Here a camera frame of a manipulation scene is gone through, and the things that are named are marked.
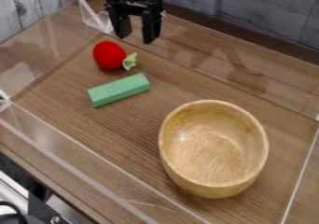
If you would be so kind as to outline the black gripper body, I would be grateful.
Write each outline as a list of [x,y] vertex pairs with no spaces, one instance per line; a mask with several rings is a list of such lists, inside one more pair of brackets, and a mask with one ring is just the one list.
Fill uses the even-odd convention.
[[150,12],[162,12],[163,9],[163,0],[106,0],[106,10],[118,9],[119,12],[141,16],[145,11]]

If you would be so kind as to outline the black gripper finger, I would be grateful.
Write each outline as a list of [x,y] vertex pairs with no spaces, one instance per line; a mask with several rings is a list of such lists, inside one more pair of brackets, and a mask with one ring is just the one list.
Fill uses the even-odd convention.
[[117,36],[119,38],[129,37],[133,33],[130,16],[122,13],[118,9],[110,9],[109,14]]
[[143,43],[151,44],[161,37],[162,14],[145,11],[142,14]]

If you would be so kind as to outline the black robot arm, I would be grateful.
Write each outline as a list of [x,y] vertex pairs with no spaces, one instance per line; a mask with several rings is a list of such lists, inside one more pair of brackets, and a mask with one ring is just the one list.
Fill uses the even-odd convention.
[[161,37],[163,0],[106,0],[105,6],[117,36],[121,39],[133,34],[130,16],[141,17],[145,44],[151,44]]

